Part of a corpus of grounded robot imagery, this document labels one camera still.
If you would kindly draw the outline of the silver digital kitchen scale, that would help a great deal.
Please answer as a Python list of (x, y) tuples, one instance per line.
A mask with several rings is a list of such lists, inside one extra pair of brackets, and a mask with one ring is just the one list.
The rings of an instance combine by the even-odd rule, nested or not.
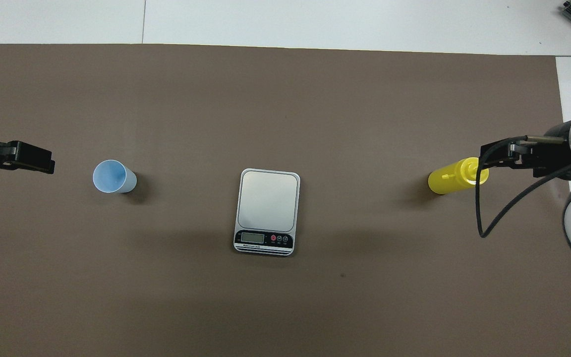
[(242, 253), (294, 253), (301, 179), (294, 172), (245, 169), (240, 174), (232, 246)]

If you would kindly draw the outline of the yellow squeeze bottle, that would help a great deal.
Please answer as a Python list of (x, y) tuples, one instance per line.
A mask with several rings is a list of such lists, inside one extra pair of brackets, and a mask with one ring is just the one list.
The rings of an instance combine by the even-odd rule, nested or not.
[(469, 157), (432, 171), (427, 179), (428, 187), (439, 195), (473, 189), (489, 178), (489, 169), (482, 169), (477, 178), (479, 159)]

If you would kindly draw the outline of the brown table mat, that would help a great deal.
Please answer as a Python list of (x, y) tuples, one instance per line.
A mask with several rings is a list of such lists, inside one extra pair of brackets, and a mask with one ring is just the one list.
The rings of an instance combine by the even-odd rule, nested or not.
[[(427, 186), (561, 122), (551, 57), (0, 45), (0, 141), (56, 162), (0, 171), (0, 357), (571, 357), (566, 181), (486, 239)], [(299, 174), (290, 256), (233, 248), (245, 169)]]

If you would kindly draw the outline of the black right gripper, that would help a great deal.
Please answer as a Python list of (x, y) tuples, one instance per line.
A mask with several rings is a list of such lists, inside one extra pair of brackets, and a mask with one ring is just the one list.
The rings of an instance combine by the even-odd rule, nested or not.
[(535, 167), (529, 160), (530, 147), (534, 144), (526, 138), (506, 138), (480, 147), (480, 157), (489, 157), (489, 168), (509, 168), (514, 170), (533, 169), (533, 177), (546, 177), (553, 172), (571, 165), (569, 133), (571, 120), (550, 128), (544, 136), (562, 138), (562, 144), (537, 142)]

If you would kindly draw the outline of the light blue plastic cup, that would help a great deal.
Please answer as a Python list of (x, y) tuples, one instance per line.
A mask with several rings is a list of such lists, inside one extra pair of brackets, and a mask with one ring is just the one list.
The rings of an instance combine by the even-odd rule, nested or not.
[(137, 176), (117, 160), (104, 160), (92, 173), (92, 183), (103, 193), (129, 193), (137, 185)]

